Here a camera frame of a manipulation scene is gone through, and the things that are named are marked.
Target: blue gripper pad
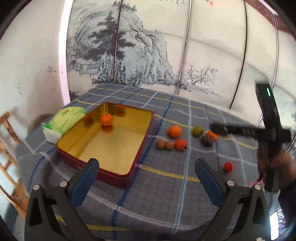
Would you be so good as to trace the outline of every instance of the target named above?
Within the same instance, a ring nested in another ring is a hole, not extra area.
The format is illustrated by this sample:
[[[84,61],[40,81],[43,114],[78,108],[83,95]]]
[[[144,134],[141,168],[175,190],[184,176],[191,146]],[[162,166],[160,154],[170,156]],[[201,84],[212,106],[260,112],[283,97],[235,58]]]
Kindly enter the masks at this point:
[[[221,207],[224,203],[224,195],[226,193],[226,186],[224,185],[223,177],[219,176],[220,174],[218,172],[212,170],[212,168],[202,158],[195,161],[194,170],[209,199],[211,200],[211,203],[214,206]],[[213,175],[218,176],[219,183],[215,180]]]
[[[91,158],[84,168],[76,172],[69,180],[68,194],[72,207],[78,207],[83,203],[89,189],[99,172],[99,162]]]

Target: table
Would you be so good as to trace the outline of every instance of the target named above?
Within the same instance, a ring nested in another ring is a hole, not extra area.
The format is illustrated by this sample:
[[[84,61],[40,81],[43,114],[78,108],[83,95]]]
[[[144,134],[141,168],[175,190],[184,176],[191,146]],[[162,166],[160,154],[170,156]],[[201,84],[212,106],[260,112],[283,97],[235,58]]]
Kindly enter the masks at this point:
[[[97,237],[118,240],[154,240],[156,234],[196,237],[217,212],[194,172],[197,158],[204,158],[214,170],[228,160],[234,171],[225,175],[247,186],[258,178],[253,139],[232,136],[218,138],[213,147],[203,147],[191,135],[191,127],[209,129],[211,121],[248,124],[213,107],[127,85],[104,83],[90,89],[68,106],[90,112],[103,102],[114,102],[153,111],[151,128],[137,164],[133,185],[126,190],[95,181],[82,206],[82,219]],[[190,148],[184,152],[157,150],[157,139],[170,139],[167,130],[182,128]],[[35,184],[58,185],[76,172],[57,157],[55,145],[46,142],[39,126],[17,148],[17,162],[28,193]],[[56,210],[57,219],[62,221]]]

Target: silver bolt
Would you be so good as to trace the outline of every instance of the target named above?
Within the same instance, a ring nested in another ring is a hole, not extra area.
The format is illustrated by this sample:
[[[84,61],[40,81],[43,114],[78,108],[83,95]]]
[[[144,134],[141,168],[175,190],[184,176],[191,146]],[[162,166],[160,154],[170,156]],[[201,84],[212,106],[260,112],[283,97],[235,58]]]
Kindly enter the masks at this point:
[[[35,186],[33,186],[33,190],[38,190],[39,189],[39,185],[38,184],[36,184]]]
[[[227,184],[228,184],[228,186],[231,186],[231,187],[233,187],[235,185],[233,180],[228,180]]]
[[[255,184],[255,188],[256,188],[257,190],[260,190],[260,189],[261,189],[261,186],[258,185],[258,184]]]
[[[62,182],[59,183],[59,186],[63,188],[65,186],[67,186],[67,182],[66,181],[62,181]]]

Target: white and green package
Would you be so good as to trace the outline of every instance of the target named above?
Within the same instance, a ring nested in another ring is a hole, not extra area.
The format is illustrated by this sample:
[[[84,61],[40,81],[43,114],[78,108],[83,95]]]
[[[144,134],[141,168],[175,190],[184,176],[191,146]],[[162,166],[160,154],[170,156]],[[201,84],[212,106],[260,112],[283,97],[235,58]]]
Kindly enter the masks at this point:
[[[56,144],[56,142],[78,121],[85,117],[85,115],[86,110],[82,107],[67,107],[61,109],[50,122],[42,125],[46,141]]]

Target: painted mountain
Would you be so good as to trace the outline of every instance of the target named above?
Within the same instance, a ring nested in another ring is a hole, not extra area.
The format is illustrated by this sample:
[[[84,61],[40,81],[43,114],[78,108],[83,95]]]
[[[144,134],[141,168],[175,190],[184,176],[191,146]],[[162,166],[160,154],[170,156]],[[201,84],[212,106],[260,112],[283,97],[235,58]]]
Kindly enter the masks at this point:
[[[116,83],[134,86],[174,85],[161,32],[144,29],[136,6],[128,4],[122,5],[117,30],[119,8],[118,2],[103,6],[73,3],[67,37],[68,72],[89,75],[92,84],[115,78]]]

